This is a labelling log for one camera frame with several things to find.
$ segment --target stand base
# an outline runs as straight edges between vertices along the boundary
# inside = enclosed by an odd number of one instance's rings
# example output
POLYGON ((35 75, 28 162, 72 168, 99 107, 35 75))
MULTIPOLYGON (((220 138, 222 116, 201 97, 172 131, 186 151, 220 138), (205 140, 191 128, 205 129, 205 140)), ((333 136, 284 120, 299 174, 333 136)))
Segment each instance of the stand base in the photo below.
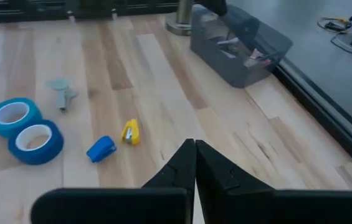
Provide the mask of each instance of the stand base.
POLYGON ((179 24, 176 22, 176 13, 166 15, 166 29, 176 35, 191 35, 191 23, 179 24))

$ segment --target painter's tape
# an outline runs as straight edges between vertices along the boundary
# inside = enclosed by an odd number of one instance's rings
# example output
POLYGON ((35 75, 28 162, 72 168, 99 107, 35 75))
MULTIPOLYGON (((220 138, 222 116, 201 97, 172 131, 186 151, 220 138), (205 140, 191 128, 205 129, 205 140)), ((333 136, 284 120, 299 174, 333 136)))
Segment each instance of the painter's tape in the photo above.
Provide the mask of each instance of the painter's tape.
POLYGON ((41 112, 30 99, 13 98, 0 103, 0 135, 4 138, 41 119, 41 112))
POLYGON ((9 151, 21 162, 29 165, 39 165, 55 158, 64 146, 58 127, 48 120, 35 121, 18 134, 8 139, 9 151), (40 146, 29 148, 29 143, 39 137, 48 136, 40 146))

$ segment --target light wood surface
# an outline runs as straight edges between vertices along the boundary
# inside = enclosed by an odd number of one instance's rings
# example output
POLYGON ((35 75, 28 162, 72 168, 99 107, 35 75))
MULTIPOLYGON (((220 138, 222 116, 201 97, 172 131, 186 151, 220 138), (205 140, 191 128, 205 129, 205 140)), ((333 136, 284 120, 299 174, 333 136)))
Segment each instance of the light wood surface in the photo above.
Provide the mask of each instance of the light wood surface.
POLYGON ((163 16, 0 24, 0 102, 15 96, 33 99, 65 146, 53 161, 25 166, 0 138, 0 223, 29 223, 34 200, 58 187, 141 187, 186 138, 277 189, 352 190, 352 158, 275 77, 229 86, 188 37, 165 31, 163 16), (80 92, 67 113, 44 84, 57 77, 80 92), (137 146, 120 142, 132 118, 137 146), (118 150, 92 164, 85 152, 103 135, 118 150))

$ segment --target gray plastic bin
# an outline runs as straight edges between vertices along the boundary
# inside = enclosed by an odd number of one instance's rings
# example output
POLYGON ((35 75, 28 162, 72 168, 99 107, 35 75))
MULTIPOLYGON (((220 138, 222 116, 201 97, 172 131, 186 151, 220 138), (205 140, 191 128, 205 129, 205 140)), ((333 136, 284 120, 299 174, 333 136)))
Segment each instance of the gray plastic bin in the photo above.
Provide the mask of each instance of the gray plastic bin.
POLYGON ((291 46, 288 37, 238 7, 228 5, 222 17, 193 7, 191 50, 234 87, 269 76, 291 46))

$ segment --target yellow stapler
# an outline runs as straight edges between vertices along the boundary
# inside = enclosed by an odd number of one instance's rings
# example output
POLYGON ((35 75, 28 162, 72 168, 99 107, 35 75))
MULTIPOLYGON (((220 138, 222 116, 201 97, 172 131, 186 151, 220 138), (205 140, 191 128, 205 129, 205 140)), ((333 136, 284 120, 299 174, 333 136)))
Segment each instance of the yellow stapler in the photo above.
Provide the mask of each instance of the yellow stapler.
POLYGON ((127 121, 125 128, 121 132, 121 140, 132 145, 140 143, 140 130, 136 119, 127 121))

